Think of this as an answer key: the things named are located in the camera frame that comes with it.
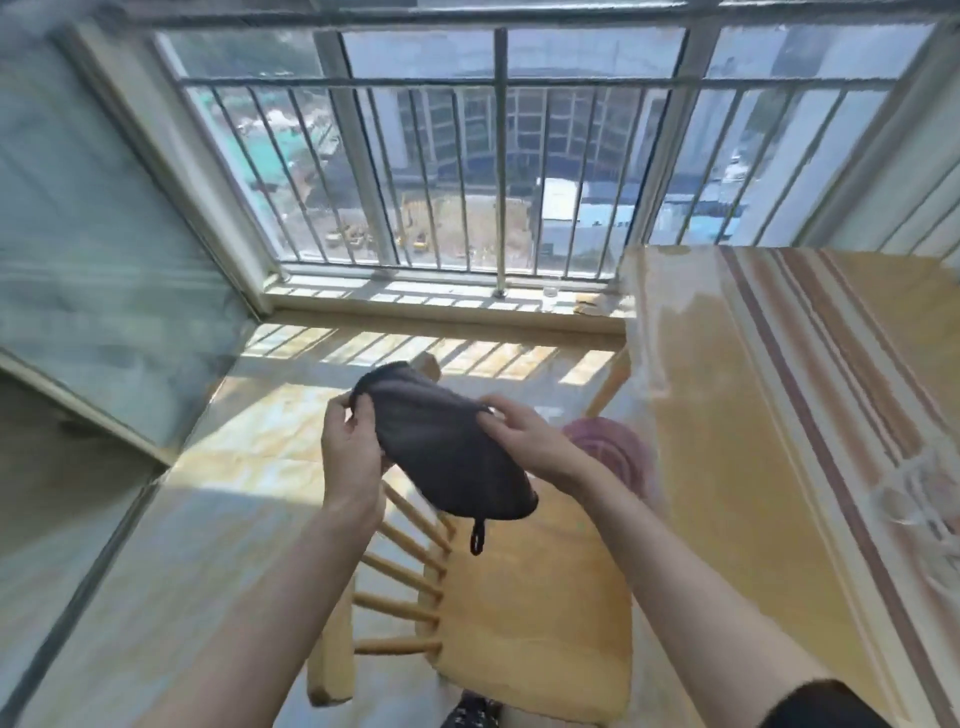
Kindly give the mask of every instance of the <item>black sleeve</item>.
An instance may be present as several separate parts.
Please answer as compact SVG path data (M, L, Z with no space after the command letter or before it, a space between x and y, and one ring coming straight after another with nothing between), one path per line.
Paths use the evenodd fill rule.
M787 695L760 728L890 728L873 708L839 680L817 680Z

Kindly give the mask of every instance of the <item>wooden chair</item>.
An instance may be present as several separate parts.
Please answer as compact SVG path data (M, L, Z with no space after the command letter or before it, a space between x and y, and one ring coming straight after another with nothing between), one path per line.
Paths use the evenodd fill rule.
M419 368L439 378L434 362ZM630 374L626 350L585 412L597 416ZM356 592L341 597L307 661L314 706L353 695L353 655L423 653L453 683L530 713L607 723L626 710L633 643L623 576L573 498L535 482L540 505L516 522L487 521L480 556L469 552L471 521L424 516L396 490L387 497L430 540L424 548L388 523L380 533L423 563L423 573L372 553L363 563L417 590L399 601ZM351 605L416 622L416 637L352 638Z

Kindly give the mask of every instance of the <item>chair seat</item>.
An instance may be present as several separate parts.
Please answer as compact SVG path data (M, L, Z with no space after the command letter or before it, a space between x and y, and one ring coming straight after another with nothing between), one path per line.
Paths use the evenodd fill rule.
M472 522L455 519L444 596L420 596L440 622L418 633L442 641L429 659L463 688L530 713L609 722L630 695L630 592L579 504L534 488L534 514L488 521L479 556L469 552Z

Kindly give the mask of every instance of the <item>shoe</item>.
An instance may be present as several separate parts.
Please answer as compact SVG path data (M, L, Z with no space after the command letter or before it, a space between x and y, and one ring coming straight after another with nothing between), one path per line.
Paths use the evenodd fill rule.
M488 700L476 692L464 691L441 728L497 728L503 703Z

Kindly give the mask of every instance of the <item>person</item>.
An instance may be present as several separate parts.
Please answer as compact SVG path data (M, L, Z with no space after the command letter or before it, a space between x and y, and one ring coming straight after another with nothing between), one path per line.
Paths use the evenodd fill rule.
M605 466L535 410L497 395L479 424L524 470L575 498L623 571L708 728L887 726L700 559ZM369 397L324 417L323 506L240 599L140 725L272 725L383 519L383 459ZM449 725L488 728L500 707L465 693Z

